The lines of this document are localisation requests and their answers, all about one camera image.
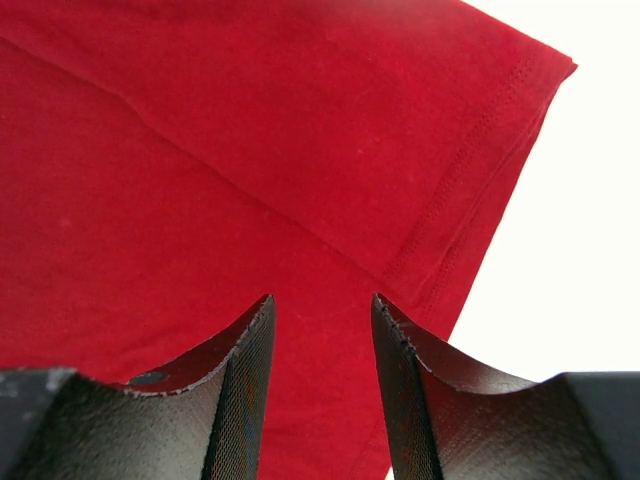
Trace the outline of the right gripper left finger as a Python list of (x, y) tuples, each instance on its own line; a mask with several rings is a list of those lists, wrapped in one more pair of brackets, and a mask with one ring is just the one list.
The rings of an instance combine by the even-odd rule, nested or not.
[(5, 479), (253, 479), (276, 323), (260, 298), (172, 361), (106, 384), (65, 367), (1, 373)]

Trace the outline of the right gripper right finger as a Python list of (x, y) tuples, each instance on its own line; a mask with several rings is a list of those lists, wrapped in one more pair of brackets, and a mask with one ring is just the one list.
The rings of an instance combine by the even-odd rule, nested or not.
[(639, 376), (568, 372), (532, 382), (371, 305), (376, 369), (398, 479), (635, 479)]

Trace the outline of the red t-shirt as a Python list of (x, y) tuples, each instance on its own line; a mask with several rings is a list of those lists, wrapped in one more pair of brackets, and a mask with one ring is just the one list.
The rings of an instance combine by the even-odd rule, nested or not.
[(5, 1), (1, 362), (126, 381), (277, 305), (259, 475), (390, 467), (374, 293), (448, 337), (573, 61), (460, 1)]

